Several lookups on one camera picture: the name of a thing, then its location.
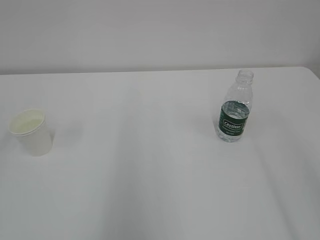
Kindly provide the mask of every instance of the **white wall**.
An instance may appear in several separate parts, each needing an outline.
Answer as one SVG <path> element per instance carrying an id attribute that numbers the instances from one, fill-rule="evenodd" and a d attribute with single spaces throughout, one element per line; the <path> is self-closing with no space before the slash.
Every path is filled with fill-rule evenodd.
<path id="1" fill-rule="evenodd" d="M 0 74 L 320 66 L 319 0 L 2 0 Z"/>

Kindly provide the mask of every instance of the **paper cup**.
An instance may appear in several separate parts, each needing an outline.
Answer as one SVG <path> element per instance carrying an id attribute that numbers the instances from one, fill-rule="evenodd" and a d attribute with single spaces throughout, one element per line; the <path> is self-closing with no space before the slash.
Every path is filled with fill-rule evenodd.
<path id="1" fill-rule="evenodd" d="M 42 156 L 52 148 L 46 116 L 40 109 L 28 109 L 15 116 L 9 125 L 9 131 L 34 157 Z"/>

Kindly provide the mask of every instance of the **cup rim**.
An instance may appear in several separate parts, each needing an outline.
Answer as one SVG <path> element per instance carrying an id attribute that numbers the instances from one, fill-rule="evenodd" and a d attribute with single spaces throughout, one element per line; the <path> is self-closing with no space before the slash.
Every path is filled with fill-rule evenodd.
<path id="1" fill-rule="evenodd" d="M 29 130 L 29 131 L 26 131 L 26 132 L 23 132 L 23 133 L 16 133 L 14 131 L 12 131 L 12 124 L 14 123 L 15 120 L 17 120 L 19 117 L 21 117 L 23 114 L 27 113 L 27 112 L 31 112 L 31 111 L 37 111 L 37 112 L 40 112 L 42 114 L 42 120 L 41 122 L 39 123 L 39 125 L 37 125 L 36 127 L 34 127 L 33 129 Z M 10 123 L 9 123 L 9 126 L 8 126 L 8 130 L 10 133 L 12 133 L 13 135 L 15 136 L 26 136 L 26 135 L 30 135 L 32 133 L 34 133 L 35 131 L 37 131 L 45 122 L 46 120 L 46 115 L 44 113 L 43 110 L 39 109 L 39 108 L 29 108 L 29 109 L 26 109 L 20 113 L 18 113 L 17 115 L 15 115 Z"/>

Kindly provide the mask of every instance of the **bottle neck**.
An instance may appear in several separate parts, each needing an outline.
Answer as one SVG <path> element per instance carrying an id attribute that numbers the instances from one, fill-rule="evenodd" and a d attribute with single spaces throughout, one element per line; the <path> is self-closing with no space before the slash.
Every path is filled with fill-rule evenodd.
<path id="1" fill-rule="evenodd" d="M 240 85 L 251 85 L 254 79 L 254 73 L 250 70 L 242 69 L 239 71 L 235 81 Z"/>

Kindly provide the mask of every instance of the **bottle label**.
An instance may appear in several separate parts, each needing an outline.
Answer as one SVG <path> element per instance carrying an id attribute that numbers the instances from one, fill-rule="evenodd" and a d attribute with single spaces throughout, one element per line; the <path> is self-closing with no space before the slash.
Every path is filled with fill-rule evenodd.
<path id="1" fill-rule="evenodd" d="M 219 129 L 229 136 L 239 136 L 244 132 L 248 117 L 236 119 L 227 115 L 221 107 Z"/>

